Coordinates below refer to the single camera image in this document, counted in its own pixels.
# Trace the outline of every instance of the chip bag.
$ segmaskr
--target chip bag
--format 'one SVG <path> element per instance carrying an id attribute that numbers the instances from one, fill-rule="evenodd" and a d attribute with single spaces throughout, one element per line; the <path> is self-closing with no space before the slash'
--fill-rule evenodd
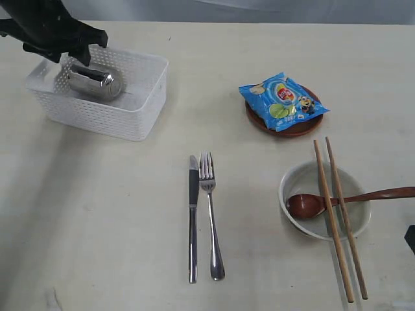
<path id="1" fill-rule="evenodd" d="M 285 73 L 261 84 L 241 86 L 239 92 L 267 128 L 277 132 L 329 111 Z"/>

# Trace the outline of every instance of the brown plate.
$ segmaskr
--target brown plate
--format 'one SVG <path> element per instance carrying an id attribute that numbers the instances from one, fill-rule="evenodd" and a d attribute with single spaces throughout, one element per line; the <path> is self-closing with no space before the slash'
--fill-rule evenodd
<path id="1" fill-rule="evenodd" d="M 317 102 L 320 102 L 318 97 L 312 91 L 310 91 L 309 89 L 307 89 L 304 86 L 302 86 L 302 87 L 310 95 L 310 97 L 313 100 L 315 100 Z M 263 130 L 264 132 L 267 132 L 271 135 L 279 136 L 279 137 L 297 137 L 297 136 L 305 135 L 305 134 L 313 131 L 322 122 L 322 119 L 323 119 L 323 115 L 319 115 L 315 118 L 312 118 L 311 120 L 297 123 L 297 124 L 287 128 L 286 130 L 276 132 L 274 130 L 270 130 L 270 129 L 267 128 L 267 126 L 265 125 L 264 120 L 259 115 L 257 115 L 254 110 L 252 110 L 252 108 L 249 106 L 247 101 L 245 101 L 245 108 L 246 108 L 246 114 L 247 114 L 248 118 L 251 120 L 251 122 L 255 126 L 257 126 L 259 129 Z"/>

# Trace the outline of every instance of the table knife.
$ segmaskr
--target table knife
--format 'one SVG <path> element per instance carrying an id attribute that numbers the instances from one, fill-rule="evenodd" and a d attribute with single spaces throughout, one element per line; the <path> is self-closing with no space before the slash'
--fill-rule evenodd
<path id="1" fill-rule="evenodd" d="M 196 212 L 199 197 L 199 165 L 196 158 L 190 156 L 189 166 L 189 282 L 197 281 L 197 227 Z"/>

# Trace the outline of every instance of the chopsticks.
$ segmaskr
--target chopsticks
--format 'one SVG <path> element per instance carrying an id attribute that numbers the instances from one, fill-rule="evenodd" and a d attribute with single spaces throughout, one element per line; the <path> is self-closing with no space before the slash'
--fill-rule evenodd
<path id="1" fill-rule="evenodd" d="M 338 235 L 337 224 L 336 224 L 335 215 L 333 212 L 333 207 L 331 206 L 330 191 L 329 191 L 329 186 L 327 185 L 326 175 L 324 174 L 322 156 L 320 154 L 320 149 L 318 148 L 318 143 L 316 140 L 314 140 L 314 149 L 316 151 L 318 172 L 319 172 L 322 186 L 323 186 L 323 193 L 324 193 L 324 199 L 325 199 L 325 203 L 327 207 L 327 212 L 329 213 L 330 226 L 333 232 L 333 240 L 335 242 L 337 260 L 338 260 L 338 265 L 340 266 L 340 272 L 342 274 L 344 290 L 346 291 L 346 297 L 348 299 L 348 302 L 352 303 L 354 302 L 355 298 L 353 296 L 353 291 L 351 289 L 350 276 L 348 273 L 348 268 L 346 266 L 346 259 L 344 256 L 343 247 L 342 247 L 342 244 L 340 243 L 340 237 Z"/>
<path id="2" fill-rule="evenodd" d="M 349 240 L 349 245 L 350 245 L 350 249 L 351 249 L 351 256 L 353 257 L 353 262 L 355 264 L 357 280 L 359 282 L 359 286 L 360 286 L 360 289 L 361 289 L 362 298 L 364 300 L 367 300 L 368 292 L 366 291 L 366 285 L 365 285 L 364 279 L 363 279 L 363 273 L 362 273 L 361 263 L 359 261 L 359 256 L 357 254 L 355 239 L 353 238 L 353 234 L 352 234 L 352 231 L 351 231 L 351 225 L 350 225 L 348 210 L 346 208 L 346 204 L 344 203 L 342 185 L 340 184 L 340 178 L 339 178 L 338 172 L 337 172 L 335 157 L 333 155 L 333 151 L 331 150 L 331 145 L 330 145 L 330 141 L 329 141 L 328 137 L 326 137 L 326 145 L 327 145 L 327 151 L 329 152 L 330 165 L 331 165 L 331 170 L 333 171 L 333 177 L 334 177 L 334 180 L 335 180 L 336 191 L 337 191 L 337 194 L 338 194 L 338 198 L 340 200 L 340 208 L 341 208 L 342 215 L 343 215 L 343 221 L 344 221 L 344 225 L 346 226 L 346 231 L 347 231 L 347 234 L 348 234 L 348 240 Z"/>

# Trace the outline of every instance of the silver fork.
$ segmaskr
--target silver fork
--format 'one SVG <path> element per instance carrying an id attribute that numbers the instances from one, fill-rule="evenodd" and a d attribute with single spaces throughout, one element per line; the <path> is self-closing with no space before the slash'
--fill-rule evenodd
<path id="1" fill-rule="evenodd" d="M 209 218 L 210 218 L 210 275 L 212 279 L 219 281 L 225 277 L 222 255 L 220 254 L 218 236 L 216 234 L 215 217 L 213 216 L 212 191 L 216 187 L 215 170 L 211 153 L 200 154 L 199 166 L 200 187 L 207 192 L 209 199 Z"/>

